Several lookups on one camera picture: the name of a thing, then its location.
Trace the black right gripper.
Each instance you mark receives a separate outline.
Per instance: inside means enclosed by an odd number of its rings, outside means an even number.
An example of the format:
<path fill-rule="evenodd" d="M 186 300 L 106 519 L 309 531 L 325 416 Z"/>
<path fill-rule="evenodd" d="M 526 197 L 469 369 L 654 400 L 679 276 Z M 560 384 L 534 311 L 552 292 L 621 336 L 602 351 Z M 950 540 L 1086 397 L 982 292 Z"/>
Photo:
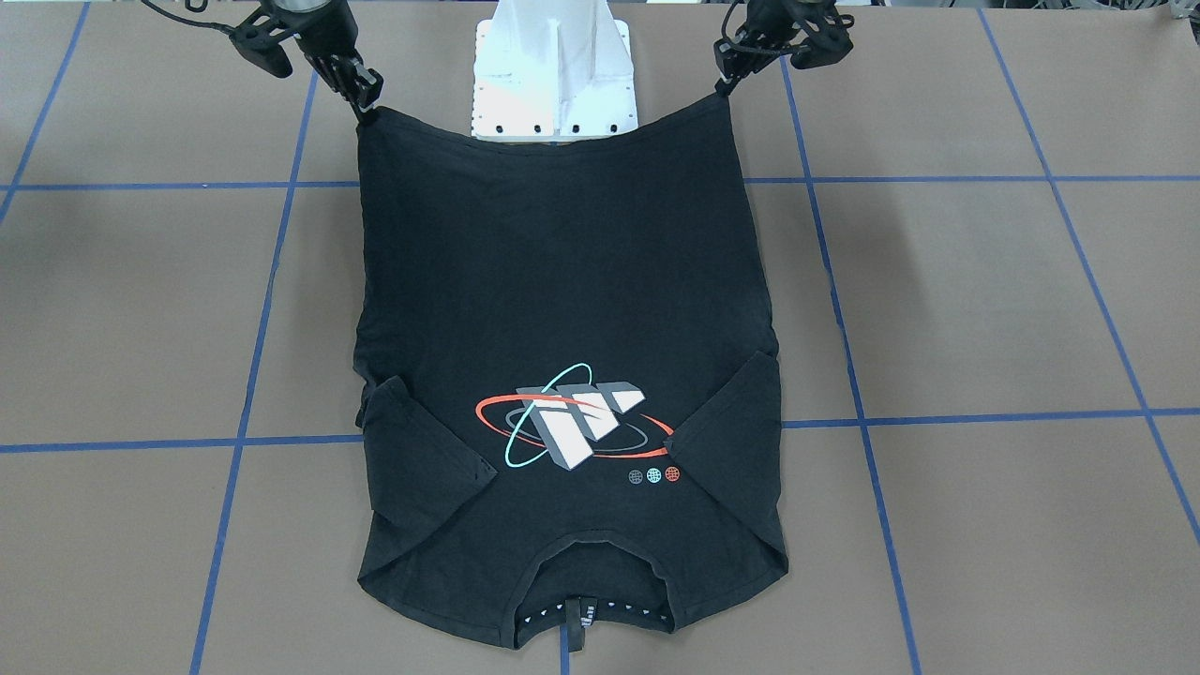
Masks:
<path fill-rule="evenodd" d="M 358 22 L 348 1 L 282 1 L 283 22 L 294 30 L 300 50 L 322 76 L 334 76 L 336 89 L 356 118 L 368 115 L 384 80 L 356 50 Z"/>

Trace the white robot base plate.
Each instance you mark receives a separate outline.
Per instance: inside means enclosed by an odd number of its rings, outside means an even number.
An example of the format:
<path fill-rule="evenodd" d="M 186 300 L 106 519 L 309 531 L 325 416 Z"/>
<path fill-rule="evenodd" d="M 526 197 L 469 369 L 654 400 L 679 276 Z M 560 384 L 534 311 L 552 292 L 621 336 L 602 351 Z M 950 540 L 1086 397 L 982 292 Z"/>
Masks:
<path fill-rule="evenodd" d="M 472 136 L 600 141 L 638 129 L 626 22 L 606 1 L 502 1 L 475 26 Z"/>

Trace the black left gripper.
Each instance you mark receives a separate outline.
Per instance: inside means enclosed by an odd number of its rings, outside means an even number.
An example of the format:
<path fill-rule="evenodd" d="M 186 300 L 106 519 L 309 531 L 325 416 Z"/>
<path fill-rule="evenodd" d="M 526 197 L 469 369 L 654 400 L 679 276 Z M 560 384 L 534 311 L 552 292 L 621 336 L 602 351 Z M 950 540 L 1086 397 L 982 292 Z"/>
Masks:
<path fill-rule="evenodd" d="M 802 28 L 816 11 L 816 1 L 746 1 L 746 14 L 740 32 L 716 38 L 714 56 L 720 80 L 714 90 L 728 96 L 740 80 L 766 67 L 764 55 L 812 53 L 811 46 L 792 44 Z"/>

